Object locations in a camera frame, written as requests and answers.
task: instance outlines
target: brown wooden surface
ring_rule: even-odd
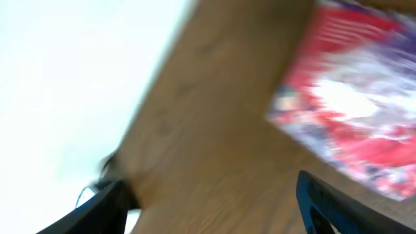
[[[309,19],[303,0],[202,1],[120,150],[144,211],[133,233],[305,233],[299,170],[416,227],[265,121]]]

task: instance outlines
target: blurry package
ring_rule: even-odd
[[[416,27],[354,3],[317,7],[268,119],[352,179],[416,193]]]

